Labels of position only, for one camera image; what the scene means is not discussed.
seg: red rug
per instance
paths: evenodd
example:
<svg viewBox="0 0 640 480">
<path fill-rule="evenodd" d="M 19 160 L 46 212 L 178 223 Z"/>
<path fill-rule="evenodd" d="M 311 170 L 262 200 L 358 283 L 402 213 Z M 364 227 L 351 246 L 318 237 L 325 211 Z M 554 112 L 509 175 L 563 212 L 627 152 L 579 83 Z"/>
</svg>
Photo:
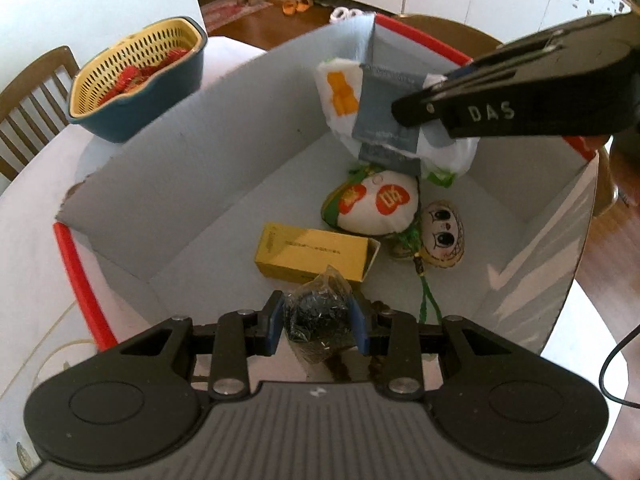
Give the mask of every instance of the red rug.
<svg viewBox="0 0 640 480">
<path fill-rule="evenodd" d="M 243 16 L 265 9 L 271 4 L 263 2 L 254 6 L 238 5 L 236 0 L 216 0 L 210 4 L 200 7 L 207 34 L 211 34 L 214 30 L 227 23 L 234 22 Z"/>
</svg>

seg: small yellow carton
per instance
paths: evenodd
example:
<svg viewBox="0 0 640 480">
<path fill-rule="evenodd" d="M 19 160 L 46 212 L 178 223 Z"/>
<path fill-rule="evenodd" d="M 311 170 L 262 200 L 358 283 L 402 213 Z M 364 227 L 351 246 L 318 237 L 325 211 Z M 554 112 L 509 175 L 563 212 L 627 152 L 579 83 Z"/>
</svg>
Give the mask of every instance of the small yellow carton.
<svg viewBox="0 0 640 480">
<path fill-rule="evenodd" d="M 375 260 L 380 242 L 283 224 L 265 224 L 255 264 L 268 278 L 306 283 L 331 265 L 358 288 Z"/>
</svg>

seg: blue basket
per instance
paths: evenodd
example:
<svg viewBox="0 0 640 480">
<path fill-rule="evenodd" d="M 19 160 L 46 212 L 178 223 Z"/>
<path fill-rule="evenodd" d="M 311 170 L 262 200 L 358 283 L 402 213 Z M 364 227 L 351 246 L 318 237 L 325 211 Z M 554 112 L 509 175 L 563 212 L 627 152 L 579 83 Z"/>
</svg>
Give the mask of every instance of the blue basket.
<svg viewBox="0 0 640 480">
<path fill-rule="evenodd" d="M 126 37 L 103 50 L 78 72 L 69 92 L 69 121 L 111 142 L 129 140 L 200 87 L 206 44 L 207 33 L 186 17 L 162 20 Z M 156 65 L 169 50 L 178 47 L 190 52 L 153 74 L 134 91 L 98 104 L 124 67 Z"/>
</svg>

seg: white tabletop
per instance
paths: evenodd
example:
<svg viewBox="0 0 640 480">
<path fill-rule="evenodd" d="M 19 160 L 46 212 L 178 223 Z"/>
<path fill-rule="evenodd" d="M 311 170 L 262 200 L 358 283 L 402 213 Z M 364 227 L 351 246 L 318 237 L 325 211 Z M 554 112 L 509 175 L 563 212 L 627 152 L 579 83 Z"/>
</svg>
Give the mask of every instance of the white tabletop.
<svg viewBox="0 0 640 480">
<path fill-rule="evenodd" d="M 202 85 L 211 84 L 263 52 L 229 38 L 209 38 Z M 42 363 L 30 364 L 30 361 L 37 360 L 36 357 L 43 360 L 36 355 L 40 342 L 54 332 L 63 317 L 81 319 L 58 253 L 52 225 L 67 190 L 100 168 L 120 149 L 120 145 L 101 140 L 80 126 L 69 125 L 44 147 L 0 196 L 0 412 L 3 411 L 3 400 L 6 403 L 11 397 L 14 399 L 12 403 L 15 402 L 16 394 L 9 395 L 9 386 L 13 385 L 11 390 L 18 389 L 19 372 L 26 375 L 26 369 L 33 368 L 30 373 L 35 376 L 42 368 Z M 75 335 L 76 340 L 90 338 L 86 327 L 78 330 L 82 333 Z M 613 338 L 606 326 L 574 282 L 543 355 L 590 381 L 596 381 L 597 371 L 613 346 Z M 23 382 L 32 386 L 35 381 L 33 377 Z M 612 393 L 624 397 L 628 378 L 622 356 L 612 364 L 607 384 Z M 21 394 L 23 397 L 30 390 L 30 387 L 25 388 Z M 611 408 L 610 427 L 618 414 L 618 409 Z M 15 449 L 15 437 L 3 425 L 0 419 L 0 442 L 3 437 L 13 438 L 11 445 Z"/>
</svg>

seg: black cable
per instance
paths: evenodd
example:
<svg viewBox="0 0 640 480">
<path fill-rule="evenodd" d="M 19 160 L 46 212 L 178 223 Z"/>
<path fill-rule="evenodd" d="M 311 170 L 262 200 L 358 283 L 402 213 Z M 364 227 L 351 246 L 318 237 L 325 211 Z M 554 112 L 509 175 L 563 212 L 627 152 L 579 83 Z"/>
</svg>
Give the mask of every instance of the black cable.
<svg viewBox="0 0 640 480">
<path fill-rule="evenodd" d="M 604 364 L 600 369 L 600 377 L 598 378 L 598 384 L 600 385 L 600 391 L 605 397 L 607 397 L 607 399 L 613 400 L 613 402 L 617 402 L 619 404 L 622 404 L 623 406 L 628 406 L 630 408 L 637 408 L 638 410 L 640 410 L 640 402 L 631 402 L 630 400 L 620 399 L 614 395 L 611 395 L 609 391 L 607 391 L 607 389 L 604 387 L 604 374 L 606 373 L 610 362 L 613 361 L 613 358 L 626 345 L 628 345 L 636 336 L 638 336 L 638 334 L 640 334 L 640 325 L 636 326 L 631 332 L 629 332 L 629 334 L 616 345 L 616 347 L 611 351 L 611 353 L 607 356 L 607 358 L 604 359 Z"/>
</svg>

